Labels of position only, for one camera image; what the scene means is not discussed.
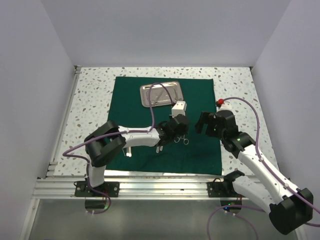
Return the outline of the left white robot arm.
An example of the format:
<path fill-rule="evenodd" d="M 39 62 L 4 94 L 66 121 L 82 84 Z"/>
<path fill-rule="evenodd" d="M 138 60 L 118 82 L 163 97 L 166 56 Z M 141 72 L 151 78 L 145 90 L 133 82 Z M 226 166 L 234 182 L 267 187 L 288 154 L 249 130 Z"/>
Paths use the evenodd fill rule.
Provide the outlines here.
<path fill-rule="evenodd" d="M 156 152 L 163 146 L 184 136 L 189 130 L 189 120 L 179 114 L 156 127 L 128 128 L 117 125 L 113 120 L 107 121 L 91 133 L 84 141 L 85 152 L 90 163 L 87 169 L 88 183 L 86 190 L 92 196 L 99 196 L 104 190 L 104 171 L 123 149 L 132 147 L 155 147 Z"/>

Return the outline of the green surgical cloth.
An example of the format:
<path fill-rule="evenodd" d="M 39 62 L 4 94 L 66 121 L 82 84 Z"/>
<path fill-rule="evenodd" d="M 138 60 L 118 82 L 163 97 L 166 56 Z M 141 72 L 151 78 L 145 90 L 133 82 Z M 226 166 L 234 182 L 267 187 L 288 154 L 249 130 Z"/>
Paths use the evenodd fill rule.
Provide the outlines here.
<path fill-rule="evenodd" d="M 128 128 L 149 127 L 152 117 L 150 110 L 142 106 L 140 87 L 164 82 L 165 78 L 116 77 L 108 119 Z M 185 137 L 189 143 L 184 144 L 182 140 L 171 142 L 160 152 L 154 147 L 136 146 L 132 148 L 131 157 L 122 152 L 117 155 L 107 165 L 108 170 L 221 175 L 220 140 L 195 132 L 201 113 L 216 111 L 214 81 L 180 78 L 177 82 L 187 103 L 189 130 Z"/>

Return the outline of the steel forceps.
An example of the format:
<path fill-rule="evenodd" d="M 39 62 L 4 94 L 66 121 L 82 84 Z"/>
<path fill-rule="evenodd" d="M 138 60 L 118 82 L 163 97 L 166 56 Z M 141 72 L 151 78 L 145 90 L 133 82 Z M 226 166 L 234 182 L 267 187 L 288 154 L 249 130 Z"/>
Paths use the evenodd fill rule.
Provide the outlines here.
<path fill-rule="evenodd" d="M 160 98 L 161 98 L 161 96 L 163 95 L 163 93 L 164 93 L 164 90 L 161 91 L 161 92 L 159 93 L 159 95 L 155 98 L 155 100 L 152 102 L 154 105 L 156 105 L 156 104 L 158 103 L 158 101 L 160 100 Z"/>

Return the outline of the wide steel tweezers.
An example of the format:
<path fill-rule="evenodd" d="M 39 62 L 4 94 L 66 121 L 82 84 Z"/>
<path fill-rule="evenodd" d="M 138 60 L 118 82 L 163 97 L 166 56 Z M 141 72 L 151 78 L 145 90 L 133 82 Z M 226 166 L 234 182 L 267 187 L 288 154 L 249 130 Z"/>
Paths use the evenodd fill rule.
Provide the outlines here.
<path fill-rule="evenodd" d="M 126 156 L 129 158 L 132 157 L 132 148 L 131 147 L 126 148 Z"/>

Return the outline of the steel instrument tray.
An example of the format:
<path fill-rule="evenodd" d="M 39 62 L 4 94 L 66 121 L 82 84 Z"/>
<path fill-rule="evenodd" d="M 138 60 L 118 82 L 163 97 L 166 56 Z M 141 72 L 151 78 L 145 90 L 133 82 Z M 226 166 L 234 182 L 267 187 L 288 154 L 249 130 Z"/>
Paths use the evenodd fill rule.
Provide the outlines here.
<path fill-rule="evenodd" d="M 142 85 L 139 89 L 141 104 L 145 108 L 149 108 L 151 102 L 152 107 L 161 107 L 171 105 L 171 100 L 176 103 L 177 101 L 183 101 L 183 91 L 181 85 L 177 81 L 163 82 L 162 85 L 167 89 L 168 92 L 159 84 L 155 84 L 150 90 L 150 84 Z M 157 104 L 153 104 L 153 101 L 159 95 L 160 92 L 164 91 Z"/>

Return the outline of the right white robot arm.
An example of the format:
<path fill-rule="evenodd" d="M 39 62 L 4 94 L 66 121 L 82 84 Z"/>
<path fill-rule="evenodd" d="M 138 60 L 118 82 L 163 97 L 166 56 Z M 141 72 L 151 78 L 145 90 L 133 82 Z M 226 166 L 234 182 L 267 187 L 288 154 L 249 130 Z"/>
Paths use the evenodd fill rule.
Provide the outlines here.
<path fill-rule="evenodd" d="M 232 111 L 202 112 L 195 125 L 200 134 L 218 138 L 223 147 L 247 166 L 258 178 L 259 184 L 251 181 L 243 172 L 235 170 L 223 177 L 221 182 L 212 182 L 213 190 L 223 191 L 227 196 L 242 195 L 250 199 L 268 214 L 272 225 L 287 235 L 313 218 L 314 196 L 307 188 L 300 189 L 280 173 L 263 156 L 258 156 L 258 145 L 246 132 L 239 130 Z"/>

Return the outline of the steel scissors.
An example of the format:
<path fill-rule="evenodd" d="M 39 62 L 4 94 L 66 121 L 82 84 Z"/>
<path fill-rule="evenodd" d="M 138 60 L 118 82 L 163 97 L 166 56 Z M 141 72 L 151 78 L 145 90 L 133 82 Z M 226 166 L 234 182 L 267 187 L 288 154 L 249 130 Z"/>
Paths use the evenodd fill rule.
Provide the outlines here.
<path fill-rule="evenodd" d="M 189 144 L 189 140 L 186 138 L 185 135 L 180 135 L 180 136 L 177 136 L 175 139 L 174 139 L 174 142 L 175 143 L 183 143 L 184 145 L 188 145 Z"/>

